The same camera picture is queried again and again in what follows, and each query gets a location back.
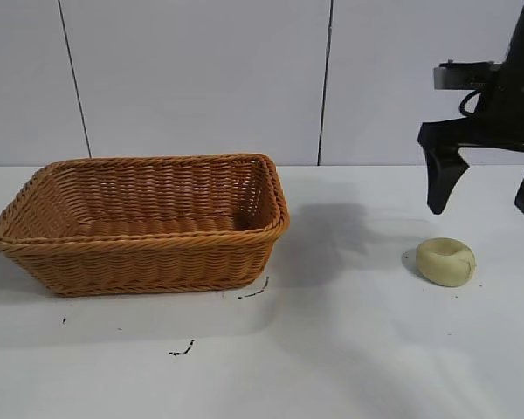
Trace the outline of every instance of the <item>black mark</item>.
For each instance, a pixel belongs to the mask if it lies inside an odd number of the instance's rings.
[[[187,347],[184,352],[169,352],[169,355],[173,355],[173,356],[186,355],[188,352],[190,352],[190,349],[192,349],[192,345],[194,345],[194,340],[190,341],[189,347]]]
[[[256,292],[254,292],[252,294],[248,294],[248,295],[242,295],[242,296],[237,297],[237,298],[238,299],[247,299],[248,297],[254,297],[255,295],[261,294],[262,292],[264,292],[264,290],[268,286],[268,282],[270,282],[270,277],[265,277],[264,286],[262,287],[262,289],[260,291],[256,291]]]

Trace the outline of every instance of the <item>yellow round object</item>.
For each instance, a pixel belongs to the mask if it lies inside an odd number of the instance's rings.
[[[462,286],[475,270],[472,250],[452,238],[432,238],[417,247],[417,268],[431,282],[442,286]]]

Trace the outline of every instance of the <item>brown rectangular basket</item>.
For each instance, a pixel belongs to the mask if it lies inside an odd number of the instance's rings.
[[[289,225],[265,155],[82,159],[40,169],[0,252],[64,296],[250,284]]]

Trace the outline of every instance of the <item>cable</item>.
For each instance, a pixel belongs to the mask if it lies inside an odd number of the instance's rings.
[[[465,106],[468,104],[468,102],[470,100],[472,100],[475,96],[477,96],[478,94],[480,94],[481,91],[478,89],[478,90],[474,90],[473,92],[470,92],[468,93],[465,98],[460,102],[460,108],[459,108],[459,111],[460,113],[462,114],[462,116],[465,116],[465,117],[469,117],[469,116],[472,116],[473,115],[473,112],[469,112],[465,109]]]

